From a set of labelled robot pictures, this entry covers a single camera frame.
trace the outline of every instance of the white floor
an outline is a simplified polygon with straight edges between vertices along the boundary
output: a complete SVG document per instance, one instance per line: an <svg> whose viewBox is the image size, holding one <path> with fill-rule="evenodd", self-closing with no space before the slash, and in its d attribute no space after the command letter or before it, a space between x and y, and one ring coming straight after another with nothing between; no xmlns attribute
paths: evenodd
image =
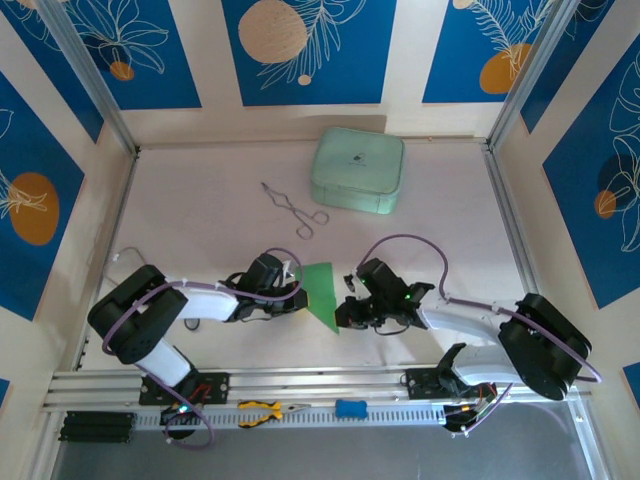
<svg viewBox="0 0 640 480"><path fill-rule="evenodd" d="M451 293L491 300L523 296L478 144L407 142L403 190L388 216L316 205L309 180L315 147L296 142L144 150L114 252L135 246L167 276L214 282L246 270L269 247L286 247L304 263L333 263L341 303L348 293L342 276L376 240L414 233L449 256ZM301 240L297 220L271 203L260 182L307 212L326 210L330 222L315 228L312 240ZM376 255L407 283L435 284L442 272L437 254L412 240L388 242ZM121 281L139 266L129 251L108 275ZM306 311L270 322L203 323L195 333L176 322L168 338L202 368L433 363L453 342L468 340L418 329L395 337L351 330L336 335ZM100 341L91 335L83 368L122 368L102 354Z"/></svg>

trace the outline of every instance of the blue eraser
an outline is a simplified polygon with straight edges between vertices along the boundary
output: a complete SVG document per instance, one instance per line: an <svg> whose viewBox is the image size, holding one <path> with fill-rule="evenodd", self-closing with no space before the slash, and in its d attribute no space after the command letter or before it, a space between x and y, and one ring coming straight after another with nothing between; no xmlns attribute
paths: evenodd
<svg viewBox="0 0 640 480"><path fill-rule="evenodd" d="M367 418L367 402L360 400L336 400L336 417L338 418Z"/></svg>

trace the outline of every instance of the green paper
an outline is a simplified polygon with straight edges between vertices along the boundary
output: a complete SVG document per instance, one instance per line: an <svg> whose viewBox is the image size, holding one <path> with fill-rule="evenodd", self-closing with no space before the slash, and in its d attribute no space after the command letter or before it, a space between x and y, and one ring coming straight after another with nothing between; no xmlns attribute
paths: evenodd
<svg viewBox="0 0 640 480"><path fill-rule="evenodd" d="M305 265L304 288L309 295L309 311L327 327L339 334L336 325L336 292L333 288L333 266L330 263ZM296 269L296 279L300 280L300 269Z"/></svg>

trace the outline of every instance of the mint green pouch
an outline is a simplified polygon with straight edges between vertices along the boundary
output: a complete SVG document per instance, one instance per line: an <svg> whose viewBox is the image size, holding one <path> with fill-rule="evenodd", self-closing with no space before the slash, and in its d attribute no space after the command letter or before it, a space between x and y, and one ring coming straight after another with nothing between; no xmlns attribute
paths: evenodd
<svg viewBox="0 0 640 480"><path fill-rule="evenodd" d="M404 142L393 135L330 128L311 172L313 199L323 205L391 213L404 171Z"/></svg>

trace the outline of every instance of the pliers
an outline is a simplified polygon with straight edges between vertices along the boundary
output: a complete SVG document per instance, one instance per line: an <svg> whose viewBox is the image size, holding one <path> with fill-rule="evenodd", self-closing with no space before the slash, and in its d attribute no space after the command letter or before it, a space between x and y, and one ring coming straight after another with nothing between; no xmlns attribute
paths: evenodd
<svg viewBox="0 0 640 480"><path fill-rule="evenodd" d="M258 420L254 420L252 422L240 422L238 426L240 428L253 428L258 425L262 425L263 423L267 423L270 420L282 420L282 417L287 413L298 412L300 410L304 410L305 408L311 407L308 403L287 403L282 404L280 402L259 402L256 400L249 400L246 402L238 403L238 408L266 408L267 410L271 410L271 412L264 415L262 418Z"/></svg>

